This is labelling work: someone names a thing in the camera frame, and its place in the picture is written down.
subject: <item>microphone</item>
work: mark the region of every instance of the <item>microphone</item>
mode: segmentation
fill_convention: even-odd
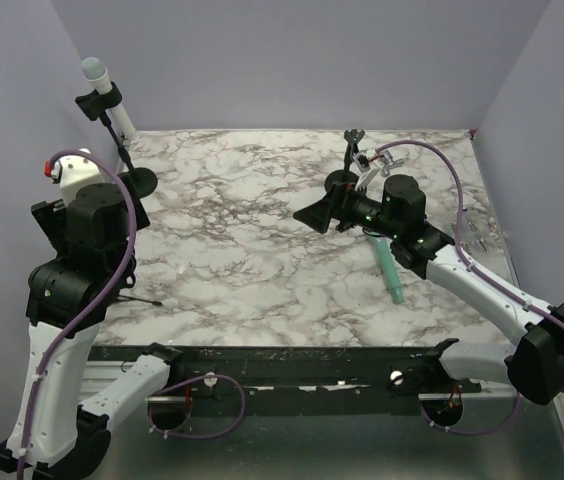
[[[105,95],[113,89],[106,67],[97,58],[89,57],[84,59],[82,61],[82,72],[84,72],[86,79],[100,95]],[[120,103],[109,111],[122,130],[125,140],[135,140],[138,132],[135,130],[122,104]]]

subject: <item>white wall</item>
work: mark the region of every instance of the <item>white wall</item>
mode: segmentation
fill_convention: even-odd
[[[34,203],[59,196],[44,161],[82,146],[114,161],[104,128],[73,103],[89,90],[49,1],[0,0],[0,442],[13,428],[28,359],[27,278],[53,258],[30,214]]]
[[[52,0],[143,129],[473,128],[548,0]]]
[[[522,286],[564,300],[564,0],[553,0],[480,126],[477,148]]]

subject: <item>white marble tabletop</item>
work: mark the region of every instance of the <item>white marble tabletop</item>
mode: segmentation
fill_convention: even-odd
[[[490,227],[496,251],[489,266],[508,278],[468,134],[367,132],[360,146],[404,138],[448,155],[467,206]],[[292,219],[324,195],[324,179],[341,168],[345,148],[342,132],[141,133],[132,157],[153,169],[160,184],[143,201],[152,225],[138,235],[137,286],[124,293],[164,305],[111,306],[98,342],[412,346],[503,338],[454,295],[399,266],[406,300],[394,305],[359,229],[320,235]],[[429,221],[448,227],[457,197],[445,165],[421,148],[392,153],[405,160],[396,172],[413,175],[426,193]],[[376,179],[369,196],[379,199],[382,183]]]

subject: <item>metal floor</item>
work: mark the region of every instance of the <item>metal floor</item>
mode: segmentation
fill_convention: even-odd
[[[466,398],[457,428],[489,427],[512,401]],[[213,431],[231,419],[194,421]],[[165,441],[148,430],[140,409],[114,432],[90,479],[564,480],[564,434],[553,405],[525,404],[516,423],[488,437],[444,434],[419,417],[390,415],[248,417],[211,441]]]

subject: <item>black round base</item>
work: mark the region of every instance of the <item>black round base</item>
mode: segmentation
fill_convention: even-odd
[[[464,412],[461,403],[454,404],[453,408],[450,408],[448,400],[425,400],[422,402],[422,408],[424,408],[429,419],[441,427],[455,425],[460,421]]]
[[[189,408],[184,405],[151,405],[151,420],[160,430],[175,430],[189,418]]]
[[[153,170],[148,168],[135,168],[132,172],[129,172],[129,177],[133,181],[135,191],[140,198],[148,197],[158,188],[158,177]]]

